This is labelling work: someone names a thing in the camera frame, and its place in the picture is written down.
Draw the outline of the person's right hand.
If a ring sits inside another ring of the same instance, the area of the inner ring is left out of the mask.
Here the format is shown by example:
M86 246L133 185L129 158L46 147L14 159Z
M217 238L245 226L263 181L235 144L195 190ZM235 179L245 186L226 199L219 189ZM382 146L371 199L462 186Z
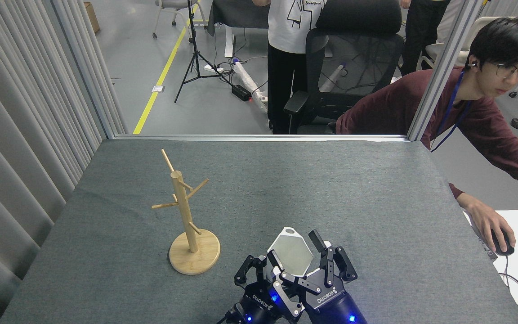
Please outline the person's right hand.
M498 245L502 252L506 252L509 246L516 246L514 231L495 209L468 193L461 193L456 200L459 206L471 215L473 224L482 234L482 238L488 248L494 252L497 250L495 242L492 239L493 233L496 235Z

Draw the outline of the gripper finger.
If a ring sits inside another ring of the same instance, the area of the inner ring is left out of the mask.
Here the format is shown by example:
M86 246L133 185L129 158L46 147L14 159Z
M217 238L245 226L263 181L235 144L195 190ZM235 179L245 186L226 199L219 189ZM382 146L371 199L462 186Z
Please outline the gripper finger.
M304 311L304 304L300 301L292 301L290 298L300 293L317 293L318 285L288 273L282 266L275 250L267 253L267 258L272 265L271 285L268 287L268 295L280 312L288 321L298 321Z
M338 267L339 278L343 281L351 282L358 278L358 274L343 246L327 246L316 229L311 230L309 238L321 255L319 268L323 270L325 287L332 287L335 267Z
M246 288L247 286L247 272L251 267L256 270L256 282L257 284L263 284L267 280L264 275L264 268L267 266L267 257L266 256L247 256L243 261L241 267L239 267L238 271L234 275L234 284L241 288Z

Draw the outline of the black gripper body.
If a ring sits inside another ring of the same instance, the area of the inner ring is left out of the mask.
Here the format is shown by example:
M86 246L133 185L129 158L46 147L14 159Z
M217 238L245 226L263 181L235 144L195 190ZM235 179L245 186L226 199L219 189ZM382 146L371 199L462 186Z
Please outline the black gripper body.
M344 289L343 283L331 288L322 287L320 294L305 292L302 303L312 324L366 324L353 297Z
M235 324L275 324L284 317L272 300L267 283L236 285L244 289L244 294L234 304Z

